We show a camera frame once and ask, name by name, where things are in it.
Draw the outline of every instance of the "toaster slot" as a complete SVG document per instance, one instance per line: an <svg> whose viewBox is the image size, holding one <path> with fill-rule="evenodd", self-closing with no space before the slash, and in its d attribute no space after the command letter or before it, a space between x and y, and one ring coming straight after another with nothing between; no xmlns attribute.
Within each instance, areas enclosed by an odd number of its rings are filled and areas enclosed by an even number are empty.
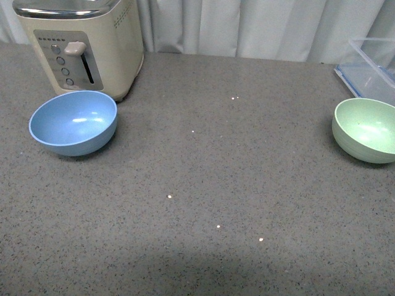
<svg viewBox="0 0 395 296"><path fill-rule="evenodd" d="M85 71L86 71L86 74L88 76L89 82L93 84L94 81L93 81L92 73L91 73L91 70L89 69L88 62L86 61L85 54L81 55L81 60L82 60L82 63L84 64Z"/></svg>

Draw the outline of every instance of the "white curtain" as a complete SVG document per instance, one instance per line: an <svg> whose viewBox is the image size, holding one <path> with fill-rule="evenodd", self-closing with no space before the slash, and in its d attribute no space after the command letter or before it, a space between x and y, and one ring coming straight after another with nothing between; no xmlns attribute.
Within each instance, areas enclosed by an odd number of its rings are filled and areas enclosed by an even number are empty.
<svg viewBox="0 0 395 296"><path fill-rule="evenodd" d="M395 38L395 0L137 0L147 51L337 64L350 38ZM0 40L28 43L0 1Z"/></svg>

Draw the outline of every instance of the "toaster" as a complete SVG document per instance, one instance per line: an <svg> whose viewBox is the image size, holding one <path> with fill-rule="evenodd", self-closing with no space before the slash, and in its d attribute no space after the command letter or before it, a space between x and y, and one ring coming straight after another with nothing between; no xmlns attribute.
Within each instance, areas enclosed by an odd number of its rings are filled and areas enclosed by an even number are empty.
<svg viewBox="0 0 395 296"><path fill-rule="evenodd" d="M136 0L14 0L55 92L101 91L121 101L143 64Z"/></svg>

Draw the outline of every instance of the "plastic bowl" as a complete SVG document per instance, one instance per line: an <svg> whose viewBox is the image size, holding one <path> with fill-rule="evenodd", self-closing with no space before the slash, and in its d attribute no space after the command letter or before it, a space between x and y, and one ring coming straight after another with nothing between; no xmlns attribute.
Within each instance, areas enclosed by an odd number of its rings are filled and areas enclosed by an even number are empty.
<svg viewBox="0 0 395 296"><path fill-rule="evenodd" d="M99 91L74 91L54 97L31 116L30 134L50 151L66 156L92 153L117 127L117 104Z"/></svg>
<svg viewBox="0 0 395 296"><path fill-rule="evenodd" d="M351 156L370 163L395 162L395 107L366 98L342 101L332 120L333 136Z"/></svg>

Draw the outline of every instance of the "speckled countertop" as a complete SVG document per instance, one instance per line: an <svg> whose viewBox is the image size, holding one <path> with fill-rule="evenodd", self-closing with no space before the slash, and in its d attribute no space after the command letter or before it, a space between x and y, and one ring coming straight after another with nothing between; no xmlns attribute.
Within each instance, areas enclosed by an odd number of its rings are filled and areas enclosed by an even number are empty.
<svg viewBox="0 0 395 296"><path fill-rule="evenodd" d="M53 96L0 44L1 295L395 295L395 166L335 143L333 65L147 53L87 157L30 136Z"/></svg>

